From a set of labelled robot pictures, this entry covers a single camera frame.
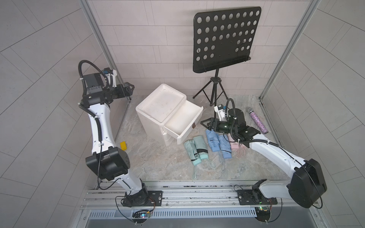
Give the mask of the pink umbrella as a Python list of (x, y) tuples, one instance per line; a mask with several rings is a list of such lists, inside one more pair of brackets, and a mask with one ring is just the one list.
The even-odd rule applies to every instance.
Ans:
[(229, 142), (230, 142), (230, 145), (231, 145), (231, 149), (233, 151), (237, 151), (241, 148), (241, 145), (238, 142), (234, 141), (234, 139), (231, 137), (230, 134), (228, 134), (228, 138), (229, 138)]

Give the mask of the white top drawer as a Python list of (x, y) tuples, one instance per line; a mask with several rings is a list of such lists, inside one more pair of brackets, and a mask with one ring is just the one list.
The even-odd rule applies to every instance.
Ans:
[(186, 100), (163, 128), (177, 140), (177, 144), (182, 144), (198, 125), (202, 113), (202, 106)]

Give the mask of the white three-drawer cabinet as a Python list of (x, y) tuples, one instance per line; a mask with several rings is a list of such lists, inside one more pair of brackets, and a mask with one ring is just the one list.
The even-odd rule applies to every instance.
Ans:
[(173, 137), (164, 130), (165, 124), (186, 100), (185, 94), (161, 84), (138, 104), (136, 111), (147, 136), (164, 146), (170, 145)]

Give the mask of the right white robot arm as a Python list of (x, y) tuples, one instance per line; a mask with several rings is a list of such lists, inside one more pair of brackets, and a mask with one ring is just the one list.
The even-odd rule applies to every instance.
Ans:
[(327, 191), (327, 185), (320, 164), (314, 160), (305, 160), (270, 141), (263, 132), (248, 126), (244, 112), (234, 105), (218, 105), (215, 108), (218, 118), (201, 121), (209, 134), (216, 134), (224, 142), (242, 144), (257, 151), (288, 176), (288, 180), (270, 181), (262, 179), (252, 186), (252, 199), (261, 204), (266, 199), (293, 199), (299, 206), (310, 208)]

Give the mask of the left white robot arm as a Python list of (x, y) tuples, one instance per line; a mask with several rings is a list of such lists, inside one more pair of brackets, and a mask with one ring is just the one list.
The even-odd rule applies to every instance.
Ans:
[(98, 181), (108, 180), (122, 186), (126, 193), (122, 206), (144, 206), (149, 202), (146, 185), (130, 170), (127, 153), (115, 143), (110, 118), (111, 103), (133, 94), (134, 85), (117, 84), (117, 71), (109, 67), (101, 70), (94, 63), (82, 60), (78, 64), (83, 93), (79, 108), (89, 116), (92, 128), (92, 155), (86, 158), (87, 167)]

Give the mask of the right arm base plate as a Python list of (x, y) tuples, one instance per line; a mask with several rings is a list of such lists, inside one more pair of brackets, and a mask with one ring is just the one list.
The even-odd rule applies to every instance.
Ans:
[(240, 205), (277, 205), (276, 198), (266, 198), (259, 190), (236, 190)]

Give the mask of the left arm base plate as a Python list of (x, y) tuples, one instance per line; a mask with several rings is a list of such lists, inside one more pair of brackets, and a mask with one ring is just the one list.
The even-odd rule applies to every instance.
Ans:
[(123, 207), (152, 207), (162, 205), (162, 191), (144, 191), (141, 190), (137, 194), (127, 196), (121, 200)]

